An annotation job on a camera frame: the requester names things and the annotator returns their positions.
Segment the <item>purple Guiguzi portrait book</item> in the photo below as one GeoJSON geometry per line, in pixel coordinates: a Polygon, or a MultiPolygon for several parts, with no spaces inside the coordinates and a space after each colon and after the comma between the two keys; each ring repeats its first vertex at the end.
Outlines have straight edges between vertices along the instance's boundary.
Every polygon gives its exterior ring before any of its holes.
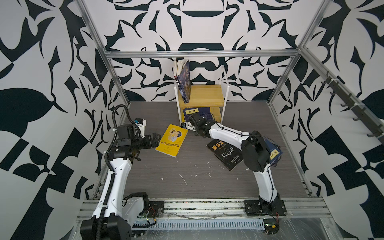
{"type": "Polygon", "coordinates": [[[191,97],[191,77],[190,77],[190,64],[188,60],[183,60],[183,67],[179,69],[179,81],[182,88],[181,96],[183,98],[184,103],[190,102],[191,97]]]}

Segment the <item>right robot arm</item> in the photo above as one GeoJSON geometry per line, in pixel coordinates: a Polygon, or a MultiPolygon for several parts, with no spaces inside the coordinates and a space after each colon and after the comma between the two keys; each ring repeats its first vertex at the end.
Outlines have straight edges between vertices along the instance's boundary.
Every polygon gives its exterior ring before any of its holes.
{"type": "Polygon", "coordinates": [[[244,163],[253,172],[258,184],[260,209],[270,215],[284,213],[285,207],[272,177],[271,151],[259,132],[234,130],[217,121],[207,120],[198,113],[192,114],[189,122],[201,137],[224,141],[241,150],[244,163]]]}

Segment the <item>black book leaning on shelf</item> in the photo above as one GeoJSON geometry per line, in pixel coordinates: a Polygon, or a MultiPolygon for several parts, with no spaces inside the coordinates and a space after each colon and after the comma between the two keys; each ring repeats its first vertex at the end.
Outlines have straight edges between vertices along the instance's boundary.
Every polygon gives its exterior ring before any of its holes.
{"type": "Polygon", "coordinates": [[[179,81],[179,69],[182,69],[183,62],[184,62],[183,60],[176,60],[173,62],[173,74],[174,74],[176,85],[180,92],[182,92],[182,88],[179,81]]]}

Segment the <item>yellow cartoon cover book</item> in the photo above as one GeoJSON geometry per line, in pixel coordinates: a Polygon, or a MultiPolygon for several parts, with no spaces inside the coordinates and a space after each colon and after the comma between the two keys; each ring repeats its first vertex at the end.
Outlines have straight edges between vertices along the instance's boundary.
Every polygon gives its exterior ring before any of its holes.
{"type": "Polygon", "coordinates": [[[169,125],[162,136],[156,151],[165,155],[176,157],[187,136],[188,130],[176,125],[169,125]]]}

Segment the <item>black Murphy's law book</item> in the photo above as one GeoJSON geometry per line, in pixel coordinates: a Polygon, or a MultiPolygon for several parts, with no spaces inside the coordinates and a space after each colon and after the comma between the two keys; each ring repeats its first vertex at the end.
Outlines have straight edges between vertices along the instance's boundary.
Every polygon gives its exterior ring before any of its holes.
{"type": "Polygon", "coordinates": [[[229,171],[232,171],[243,161],[241,151],[224,141],[214,139],[207,144],[207,148],[229,171]]]}

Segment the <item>white wooden bookshelf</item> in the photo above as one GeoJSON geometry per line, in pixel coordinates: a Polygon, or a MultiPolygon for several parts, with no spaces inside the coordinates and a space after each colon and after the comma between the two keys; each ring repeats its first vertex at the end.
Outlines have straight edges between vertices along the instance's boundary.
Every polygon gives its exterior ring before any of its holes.
{"type": "Polygon", "coordinates": [[[221,76],[214,85],[193,85],[190,102],[185,104],[177,85],[174,85],[179,122],[182,123],[181,110],[192,107],[220,107],[223,122],[228,101],[230,83],[225,67],[221,67],[221,76]]]}

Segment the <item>black hook rail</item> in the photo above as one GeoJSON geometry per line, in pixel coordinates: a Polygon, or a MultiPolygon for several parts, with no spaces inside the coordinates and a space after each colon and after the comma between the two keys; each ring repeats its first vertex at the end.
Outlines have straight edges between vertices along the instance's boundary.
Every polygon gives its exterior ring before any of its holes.
{"type": "Polygon", "coordinates": [[[337,96],[342,101],[341,107],[347,111],[352,111],[355,115],[355,122],[362,122],[370,131],[368,138],[377,139],[384,145],[384,123],[364,104],[342,80],[333,76],[330,71],[326,72],[326,78],[322,82],[323,86],[331,89],[332,99],[337,96]]]}

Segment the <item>navy book yellow label right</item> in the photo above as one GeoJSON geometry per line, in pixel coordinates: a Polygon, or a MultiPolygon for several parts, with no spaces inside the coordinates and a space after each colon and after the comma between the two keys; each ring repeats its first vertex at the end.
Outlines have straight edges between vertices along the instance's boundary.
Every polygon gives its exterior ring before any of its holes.
{"type": "Polygon", "coordinates": [[[283,152],[281,151],[280,147],[271,142],[270,140],[265,139],[266,144],[271,152],[270,154],[270,164],[274,167],[277,166],[278,162],[280,161],[283,152]]]}

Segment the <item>small electronics board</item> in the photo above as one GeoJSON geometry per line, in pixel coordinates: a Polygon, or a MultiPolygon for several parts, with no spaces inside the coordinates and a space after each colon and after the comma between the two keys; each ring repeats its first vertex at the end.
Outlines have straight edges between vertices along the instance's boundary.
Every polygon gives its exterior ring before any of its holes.
{"type": "Polygon", "coordinates": [[[264,233],[267,235],[276,235],[280,230],[280,225],[278,222],[272,219],[264,219],[264,233]]]}

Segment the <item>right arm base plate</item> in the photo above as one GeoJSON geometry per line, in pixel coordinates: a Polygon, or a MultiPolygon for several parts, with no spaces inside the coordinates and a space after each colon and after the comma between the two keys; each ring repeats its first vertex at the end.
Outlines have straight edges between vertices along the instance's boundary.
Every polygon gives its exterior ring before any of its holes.
{"type": "Polygon", "coordinates": [[[248,217],[268,215],[273,217],[285,216],[287,208],[284,201],[276,198],[271,203],[264,200],[244,200],[245,212],[248,217]]]}

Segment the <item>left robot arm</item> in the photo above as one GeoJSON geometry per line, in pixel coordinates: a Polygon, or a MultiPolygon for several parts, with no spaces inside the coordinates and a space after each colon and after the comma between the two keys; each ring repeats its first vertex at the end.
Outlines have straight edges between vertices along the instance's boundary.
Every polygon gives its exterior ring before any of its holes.
{"type": "Polygon", "coordinates": [[[115,129],[115,140],[105,155],[108,166],[106,185],[91,218],[82,222],[82,239],[129,240],[136,218],[149,210],[145,192],[124,198],[128,175],[134,160],[140,160],[140,151],[159,146],[161,135],[147,135],[146,125],[146,120],[135,119],[132,124],[115,129]]]}

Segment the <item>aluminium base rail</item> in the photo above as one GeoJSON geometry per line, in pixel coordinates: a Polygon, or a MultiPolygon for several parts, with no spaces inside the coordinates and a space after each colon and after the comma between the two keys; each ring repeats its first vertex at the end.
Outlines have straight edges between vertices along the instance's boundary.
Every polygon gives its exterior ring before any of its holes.
{"type": "MultiPolygon", "coordinates": [[[[288,218],[330,218],[331,212],[322,198],[283,198],[284,215],[279,219],[288,218]]],[[[144,214],[139,219],[246,219],[245,199],[172,199],[162,200],[164,205],[159,210],[144,214]]]]}

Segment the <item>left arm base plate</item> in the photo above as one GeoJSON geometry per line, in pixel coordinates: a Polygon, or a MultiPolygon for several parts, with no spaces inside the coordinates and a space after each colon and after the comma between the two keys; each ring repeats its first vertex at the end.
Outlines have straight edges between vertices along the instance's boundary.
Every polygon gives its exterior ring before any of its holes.
{"type": "Polygon", "coordinates": [[[139,217],[156,218],[164,213],[164,201],[144,202],[144,209],[139,213],[139,217]]]}

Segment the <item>aluminium frame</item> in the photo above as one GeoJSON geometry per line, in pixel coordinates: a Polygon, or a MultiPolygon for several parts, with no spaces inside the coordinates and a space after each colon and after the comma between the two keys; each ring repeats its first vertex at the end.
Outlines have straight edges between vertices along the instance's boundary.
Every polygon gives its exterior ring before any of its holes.
{"type": "Polygon", "coordinates": [[[303,41],[295,50],[198,50],[198,51],[149,51],[149,52],[109,52],[106,51],[102,40],[98,34],[96,26],[91,18],[91,14],[86,6],[85,1],[76,1],[78,9],[80,10],[81,17],[89,28],[91,36],[94,39],[94,43],[97,46],[99,53],[101,54],[104,65],[112,76],[112,80],[118,88],[118,92],[125,95],[122,83],[116,74],[110,60],[111,59],[127,59],[127,58],[212,58],[212,57],[291,57],[292,60],[288,64],[282,80],[286,81],[288,75],[293,71],[294,66],[297,64],[299,58],[304,58],[314,68],[314,70],[320,74],[325,80],[326,72],[330,71],[321,61],[306,48],[306,44],[309,42],[309,37],[315,31],[315,28],[319,26],[320,22],[329,9],[331,1],[322,1],[314,19],[311,21],[310,27],[305,33],[303,41]]]}

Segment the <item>navy Yijing book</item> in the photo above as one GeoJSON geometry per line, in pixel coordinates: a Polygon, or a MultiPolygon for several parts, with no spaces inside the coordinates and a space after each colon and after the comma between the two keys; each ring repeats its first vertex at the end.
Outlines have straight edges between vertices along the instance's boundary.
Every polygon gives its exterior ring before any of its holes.
{"type": "Polygon", "coordinates": [[[214,119],[214,116],[211,113],[210,107],[199,107],[199,108],[185,108],[185,109],[183,109],[185,121],[189,122],[190,116],[194,113],[198,113],[202,118],[205,118],[207,120],[213,120],[214,119]]]}

